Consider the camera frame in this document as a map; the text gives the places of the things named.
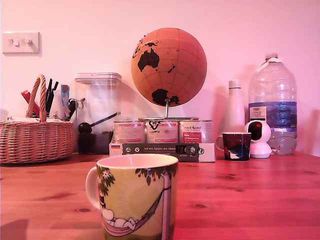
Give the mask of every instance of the cartoon mug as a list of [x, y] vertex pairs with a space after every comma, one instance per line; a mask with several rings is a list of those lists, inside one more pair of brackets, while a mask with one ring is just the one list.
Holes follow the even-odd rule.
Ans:
[[85, 190], [100, 210], [104, 238], [172, 240], [177, 173], [178, 159], [169, 155], [100, 159], [86, 177]]

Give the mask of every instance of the bottle cap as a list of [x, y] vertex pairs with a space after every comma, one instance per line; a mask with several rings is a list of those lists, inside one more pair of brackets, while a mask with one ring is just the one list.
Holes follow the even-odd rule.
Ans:
[[271, 52], [265, 55], [265, 60], [270, 59], [270, 58], [278, 58], [278, 53], [276, 52]]
[[238, 79], [229, 81], [229, 89], [235, 89], [235, 88], [238, 88], [238, 89], [241, 88], [241, 82]]

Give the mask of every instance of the basket handle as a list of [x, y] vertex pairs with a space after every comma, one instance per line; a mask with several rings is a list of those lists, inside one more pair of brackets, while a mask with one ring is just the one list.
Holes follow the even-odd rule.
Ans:
[[26, 118], [32, 118], [32, 114], [34, 111], [34, 104], [35, 104], [35, 98], [36, 93], [38, 90], [38, 87], [41, 83], [40, 88], [40, 122], [45, 122], [47, 120], [47, 112], [46, 112], [46, 78], [44, 75], [40, 74], [34, 83], [30, 101], [28, 104], [28, 110], [26, 111], [25, 117]]

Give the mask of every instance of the globe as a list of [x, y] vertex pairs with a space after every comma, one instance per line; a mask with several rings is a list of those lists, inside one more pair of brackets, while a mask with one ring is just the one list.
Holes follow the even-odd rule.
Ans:
[[150, 102], [169, 107], [191, 100], [202, 88], [207, 58], [198, 40], [178, 28], [145, 35], [134, 50], [131, 73], [137, 90]]

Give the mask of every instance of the mug handle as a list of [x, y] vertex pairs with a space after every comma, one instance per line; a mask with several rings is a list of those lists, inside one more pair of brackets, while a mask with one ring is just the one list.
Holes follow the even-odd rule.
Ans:
[[218, 136], [218, 137], [215, 139], [215, 146], [216, 146], [216, 148], [217, 148], [219, 151], [224, 152], [225, 150], [223, 150], [222, 148], [220, 148], [220, 147], [218, 146], [218, 140], [219, 140], [219, 138], [222, 138], [222, 135]]
[[94, 166], [88, 172], [86, 179], [85, 179], [85, 192], [86, 196], [88, 197], [90, 203], [96, 208], [100, 209], [100, 202], [99, 197], [97, 194], [97, 167]]

